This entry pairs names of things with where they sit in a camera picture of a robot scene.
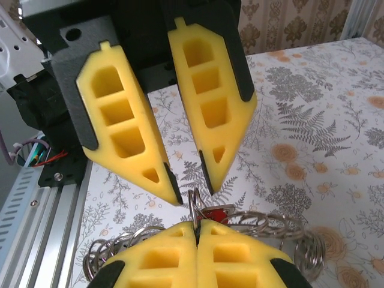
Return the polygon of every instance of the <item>red tag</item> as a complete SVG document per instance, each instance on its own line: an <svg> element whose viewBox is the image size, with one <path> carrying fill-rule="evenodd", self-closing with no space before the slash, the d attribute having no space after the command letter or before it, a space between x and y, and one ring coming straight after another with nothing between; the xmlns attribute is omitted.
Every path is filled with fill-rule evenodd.
<svg viewBox="0 0 384 288"><path fill-rule="evenodd" d="M206 218L210 220L214 220L216 222L220 222L225 219L228 215L226 214L224 209L213 209L209 211L202 211L202 213L205 215ZM228 224L228 220L225 220L222 222L223 224Z"/></svg>

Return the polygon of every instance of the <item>floral tablecloth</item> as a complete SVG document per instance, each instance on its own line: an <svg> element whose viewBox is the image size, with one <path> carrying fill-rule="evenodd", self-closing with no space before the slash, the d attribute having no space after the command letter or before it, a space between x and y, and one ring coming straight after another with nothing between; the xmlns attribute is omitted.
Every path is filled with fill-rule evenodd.
<svg viewBox="0 0 384 288"><path fill-rule="evenodd" d="M258 105L221 191L208 196L176 86L149 95L181 191L207 204L274 211L324 237L321 288L384 286L384 50L363 38L247 57ZM70 287L90 243L186 220L94 164Z"/></svg>

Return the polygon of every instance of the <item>yellow foam gripper pad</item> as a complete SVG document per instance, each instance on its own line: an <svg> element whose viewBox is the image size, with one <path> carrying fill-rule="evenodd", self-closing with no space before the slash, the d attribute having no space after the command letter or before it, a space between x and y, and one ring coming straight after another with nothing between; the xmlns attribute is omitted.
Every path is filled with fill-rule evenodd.
<svg viewBox="0 0 384 288"><path fill-rule="evenodd" d="M274 260L292 265L300 273L282 251L218 222L203 220L198 246L192 223L182 222L120 252L99 274L114 265L119 271L114 288L310 287L300 286L301 278L294 285L285 285L271 264Z"/></svg>
<svg viewBox="0 0 384 288"><path fill-rule="evenodd" d="M222 36L176 18L168 32L179 90L211 194L220 190L257 104L241 99Z"/></svg>
<svg viewBox="0 0 384 288"><path fill-rule="evenodd" d="M121 46L101 43L83 66L77 87L99 142L85 155L173 204L182 204L157 123Z"/></svg>

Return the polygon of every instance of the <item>bolt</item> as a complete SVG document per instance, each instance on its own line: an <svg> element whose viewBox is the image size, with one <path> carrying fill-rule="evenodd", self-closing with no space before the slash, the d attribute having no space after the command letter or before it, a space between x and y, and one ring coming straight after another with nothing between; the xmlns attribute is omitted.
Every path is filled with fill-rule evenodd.
<svg viewBox="0 0 384 288"><path fill-rule="evenodd" d="M63 177L63 175L61 173L56 172L54 174L53 178L55 179L55 181L60 182L64 177Z"/></svg>

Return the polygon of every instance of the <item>red wire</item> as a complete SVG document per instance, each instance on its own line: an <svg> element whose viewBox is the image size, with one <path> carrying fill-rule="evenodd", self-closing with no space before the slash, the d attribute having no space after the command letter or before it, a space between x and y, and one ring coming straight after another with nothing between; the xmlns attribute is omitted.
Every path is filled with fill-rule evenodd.
<svg viewBox="0 0 384 288"><path fill-rule="evenodd" d="M41 163L38 163L38 164L34 165L33 167L38 167L38 166L42 166L42 165L51 163L51 162L53 162L53 161L55 161L55 160L58 160L58 159L60 159L60 158L65 157L65 156L67 156L67 155L68 155L68 152L64 152L64 150L63 150L63 151L61 151L59 154L53 156L51 159L49 159L49 160L47 160L47 161L44 161L44 162L41 162Z"/></svg>

